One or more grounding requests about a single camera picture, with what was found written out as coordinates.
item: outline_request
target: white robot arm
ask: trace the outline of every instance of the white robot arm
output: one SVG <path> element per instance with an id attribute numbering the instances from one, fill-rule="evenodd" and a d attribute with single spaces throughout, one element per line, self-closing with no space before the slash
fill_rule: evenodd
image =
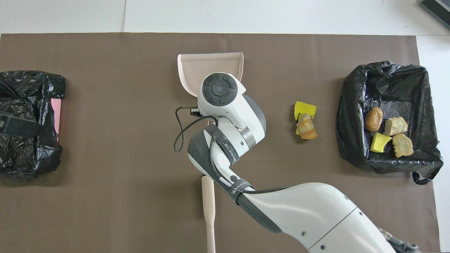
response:
<path id="1" fill-rule="evenodd" d="M 259 224 L 294 237 L 311 253 L 394 253 L 386 235 L 333 186 L 306 183 L 258 191 L 230 169 L 266 134 L 266 118 L 245 90 L 231 74 L 205 78 L 198 109 L 216 117 L 217 126 L 210 124 L 190 139 L 192 164 Z"/>

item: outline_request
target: black trash bag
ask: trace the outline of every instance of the black trash bag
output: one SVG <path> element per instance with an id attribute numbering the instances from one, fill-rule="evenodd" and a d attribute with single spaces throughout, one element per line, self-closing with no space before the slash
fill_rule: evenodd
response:
<path id="1" fill-rule="evenodd" d="M 373 108 L 383 111 L 379 133 L 388 118 L 403 117 L 405 133 L 414 154 L 395 157 L 392 142 L 384 153 L 370 151 L 374 132 L 364 128 L 364 117 Z M 345 79 L 336 117 L 341 157 L 376 173 L 413 172 L 418 185 L 430 182 L 443 165 L 437 134 L 428 72 L 424 67 L 400 66 L 384 61 L 356 67 Z"/>
<path id="2" fill-rule="evenodd" d="M 56 170 L 63 148 L 54 129 L 51 98 L 62 99 L 66 89 L 60 75 L 41 71 L 0 73 L 0 112 L 38 122 L 38 136 L 0 134 L 0 176 L 18 181 Z"/>

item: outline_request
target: circular button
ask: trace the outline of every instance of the circular button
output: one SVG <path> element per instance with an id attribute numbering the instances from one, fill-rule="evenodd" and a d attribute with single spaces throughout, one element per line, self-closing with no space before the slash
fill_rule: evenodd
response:
<path id="1" fill-rule="evenodd" d="M 228 83 L 225 81 L 217 81 L 212 85 L 212 92 L 216 96 L 223 96 L 228 92 Z"/>

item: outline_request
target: brown surface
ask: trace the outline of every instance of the brown surface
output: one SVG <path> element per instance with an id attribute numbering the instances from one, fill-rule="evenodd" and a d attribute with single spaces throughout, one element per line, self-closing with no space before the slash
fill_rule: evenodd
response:
<path id="1" fill-rule="evenodd" d="M 415 37 L 103 33 L 1 37 L 0 71 L 63 75 L 67 98 L 57 171 L 31 182 L 0 180 L 0 252 L 206 252 L 201 174 L 185 151 L 172 149 L 175 108 L 196 103 L 180 84 L 176 57 L 231 51 L 244 52 L 246 94 L 267 118 L 266 138 L 235 172 L 260 190 L 332 184 L 376 225 L 439 251 L 432 185 L 353 167 L 340 158 L 334 132 L 347 74 L 382 60 L 418 64 Z M 316 140 L 295 134 L 297 100 L 317 105 Z M 193 120 L 185 115 L 185 123 Z M 218 188 L 216 201 L 218 252 L 306 252 Z"/>

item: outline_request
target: sponge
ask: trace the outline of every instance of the sponge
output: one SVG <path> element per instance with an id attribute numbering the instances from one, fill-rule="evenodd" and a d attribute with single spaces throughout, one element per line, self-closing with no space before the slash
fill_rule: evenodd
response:
<path id="1" fill-rule="evenodd" d="M 392 140 L 391 137 L 382 135 L 380 133 L 375 133 L 373 136 L 372 145 L 370 146 L 370 151 L 377 152 L 377 153 L 383 153 L 384 152 L 384 146 Z"/>
<path id="2" fill-rule="evenodd" d="M 303 103 L 301 101 L 295 102 L 295 106 L 294 106 L 295 121 L 298 120 L 299 114 L 305 114 L 305 113 L 309 114 L 311 116 L 311 119 L 313 119 L 316 109 L 317 109 L 317 106 L 315 106 L 315 105 Z"/>

